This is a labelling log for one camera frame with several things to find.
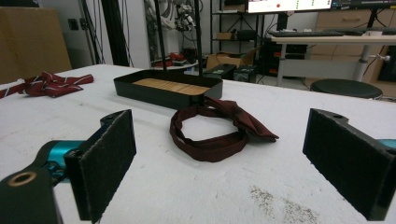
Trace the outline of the dark green box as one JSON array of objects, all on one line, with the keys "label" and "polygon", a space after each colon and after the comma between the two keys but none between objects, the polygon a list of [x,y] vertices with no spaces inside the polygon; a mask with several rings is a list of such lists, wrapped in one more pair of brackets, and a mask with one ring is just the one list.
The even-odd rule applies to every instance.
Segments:
[{"label": "dark green box", "polygon": [[255,83],[256,67],[249,65],[241,65],[233,71],[233,79],[236,81]]}]

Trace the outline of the black rack with wooden base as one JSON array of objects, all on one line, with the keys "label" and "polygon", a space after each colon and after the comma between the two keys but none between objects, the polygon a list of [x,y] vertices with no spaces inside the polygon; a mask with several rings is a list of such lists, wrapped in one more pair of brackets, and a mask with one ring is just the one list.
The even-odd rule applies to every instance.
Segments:
[{"label": "black rack with wooden base", "polygon": [[204,77],[202,60],[198,64],[198,76],[170,72],[164,65],[160,70],[141,70],[116,77],[116,93],[118,96],[173,109],[203,105],[206,97],[221,98],[223,81]]}]

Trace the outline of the dark maroon bow tie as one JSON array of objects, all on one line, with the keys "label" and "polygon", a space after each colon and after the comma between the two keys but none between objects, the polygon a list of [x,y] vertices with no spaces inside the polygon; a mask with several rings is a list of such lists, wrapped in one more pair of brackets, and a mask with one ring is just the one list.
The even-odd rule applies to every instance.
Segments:
[{"label": "dark maroon bow tie", "polygon": [[[205,140],[194,141],[182,132],[183,121],[197,115],[229,119],[236,132]],[[275,142],[278,136],[234,101],[205,98],[204,105],[178,110],[171,118],[169,133],[176,146],[197,161],[218,162],[243,150],[251,134],[266,142]]]}]

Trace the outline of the black keyboard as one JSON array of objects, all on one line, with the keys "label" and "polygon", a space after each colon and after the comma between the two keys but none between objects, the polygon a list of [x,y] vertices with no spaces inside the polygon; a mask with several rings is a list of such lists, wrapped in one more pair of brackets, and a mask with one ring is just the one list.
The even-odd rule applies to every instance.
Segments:
[{"label": "black keyboard", "polygon": [[316,36],[343,36],[343,33],[335,31],[270,31],[274,37],[316,37]]}]

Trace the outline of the bright computer monitor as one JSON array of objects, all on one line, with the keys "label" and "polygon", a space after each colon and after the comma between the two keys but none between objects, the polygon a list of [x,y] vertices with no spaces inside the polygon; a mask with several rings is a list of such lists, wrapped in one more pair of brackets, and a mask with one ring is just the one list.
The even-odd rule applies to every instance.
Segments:
[{"label": "bright computer monitor", "polygon": [[330,9],[332,0],[248,0],[248,13],[273,13]]}]

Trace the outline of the black box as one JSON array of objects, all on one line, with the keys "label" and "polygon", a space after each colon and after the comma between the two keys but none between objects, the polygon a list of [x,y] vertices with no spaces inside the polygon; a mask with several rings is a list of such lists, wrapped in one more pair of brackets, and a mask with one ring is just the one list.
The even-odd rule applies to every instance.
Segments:
[{"label": "black box", "polygon": [[234,64],[220,64],[212,69],[212,76],[222,79],[233,80],[233,71],[236,69]]}]

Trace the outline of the black round stool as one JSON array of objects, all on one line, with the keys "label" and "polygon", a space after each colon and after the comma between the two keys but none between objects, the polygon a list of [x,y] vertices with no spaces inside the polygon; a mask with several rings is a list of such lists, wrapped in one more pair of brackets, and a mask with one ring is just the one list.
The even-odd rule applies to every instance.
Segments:
[{"label": "black round stool", "polygon": [[379,99],[383,95],[383,92],[378,87],[371,84],[336,78],[314,81],[310,86],[310,90],[363,99]]}]

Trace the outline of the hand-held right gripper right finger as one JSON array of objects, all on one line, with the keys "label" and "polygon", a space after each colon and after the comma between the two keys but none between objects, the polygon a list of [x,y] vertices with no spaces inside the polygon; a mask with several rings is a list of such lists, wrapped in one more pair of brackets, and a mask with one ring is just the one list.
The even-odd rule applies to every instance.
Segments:
[{"label": "hand-held right gripper right finger", "polygon": [[374,139],[348,118],[312,108],[303,153],[366,219],[386,217],[396,191],[396,139]]}]

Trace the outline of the wooden cabinet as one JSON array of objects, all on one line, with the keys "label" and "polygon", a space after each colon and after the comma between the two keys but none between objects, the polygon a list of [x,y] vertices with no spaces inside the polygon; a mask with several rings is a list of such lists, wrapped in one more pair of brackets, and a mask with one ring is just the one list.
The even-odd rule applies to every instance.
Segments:
[{"label": "wooden cabinet", "polygon": [[[369,9],[319,12],[317,30],[336,28],[366,28],[372,11]],[[396,27],[396,9],[379,9],[374,28]],[[362,45],[316,45],[311,48],[310,58],[324,61],[356,62]]]}]

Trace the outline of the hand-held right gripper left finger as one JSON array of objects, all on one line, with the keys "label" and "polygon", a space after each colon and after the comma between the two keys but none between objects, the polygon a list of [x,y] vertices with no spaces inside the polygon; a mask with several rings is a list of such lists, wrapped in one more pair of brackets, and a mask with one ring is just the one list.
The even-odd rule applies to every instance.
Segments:
[{"label": "hand-held right gripper left finger", "polygon": [[106,211],[136,154],[132,111],[100,119],[88,140],[64,155],[79,218],[97,222]]}]

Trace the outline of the brown cardboard sheet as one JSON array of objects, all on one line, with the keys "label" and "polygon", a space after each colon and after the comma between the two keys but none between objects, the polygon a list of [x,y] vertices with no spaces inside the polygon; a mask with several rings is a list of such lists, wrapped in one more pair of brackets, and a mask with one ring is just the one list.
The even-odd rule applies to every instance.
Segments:
[{"label": "brown cardboard sheet", "polygon": [[0,84],[71,68],[55,9],[0,7]]}]

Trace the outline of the black computer tower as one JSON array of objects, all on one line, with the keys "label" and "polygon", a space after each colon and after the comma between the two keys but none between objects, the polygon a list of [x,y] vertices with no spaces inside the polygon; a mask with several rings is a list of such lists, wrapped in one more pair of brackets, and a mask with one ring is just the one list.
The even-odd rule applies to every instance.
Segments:
[{"label": "black computer tower", "polygon": [[[265,76],[276,77],[282,46],[272,41],[265,41],[261,49],[261,72]],[[286,59],[304,60],[307,45],[287,45]]]}]

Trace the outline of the beige office desk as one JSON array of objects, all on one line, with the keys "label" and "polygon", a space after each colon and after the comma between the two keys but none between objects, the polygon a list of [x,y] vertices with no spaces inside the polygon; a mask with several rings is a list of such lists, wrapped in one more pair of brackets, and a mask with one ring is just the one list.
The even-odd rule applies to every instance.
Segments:
[{"label": "beige office desk", "polygon": [[[276,85],[282,85],[283,77],[336,77],[362,81],[372,46],[396,46],[396,35],[321,36],[321,37],[272,37],[282,46]],[[363,46],[356,63],[338,61],[287,60],[287,45],[358,45]]]}]

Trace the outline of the dark computer monitor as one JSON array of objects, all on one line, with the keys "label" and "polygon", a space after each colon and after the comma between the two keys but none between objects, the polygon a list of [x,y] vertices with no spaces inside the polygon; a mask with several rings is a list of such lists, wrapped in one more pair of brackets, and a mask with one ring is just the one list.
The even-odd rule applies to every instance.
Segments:
[{"label": "dark computer monitor", "polygon": [[332,0],[336,9],[382,9],[396,8],[396,0]]}]

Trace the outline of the black pillar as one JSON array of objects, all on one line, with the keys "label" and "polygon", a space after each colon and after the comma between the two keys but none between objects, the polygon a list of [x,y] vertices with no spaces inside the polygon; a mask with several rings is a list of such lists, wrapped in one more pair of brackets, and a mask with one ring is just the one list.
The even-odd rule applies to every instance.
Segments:
[{"label": "black pillar", "polygon": [[126,41],[121,25],[119,0],[101,0],[101,5],[113,63],[129,66]]}]

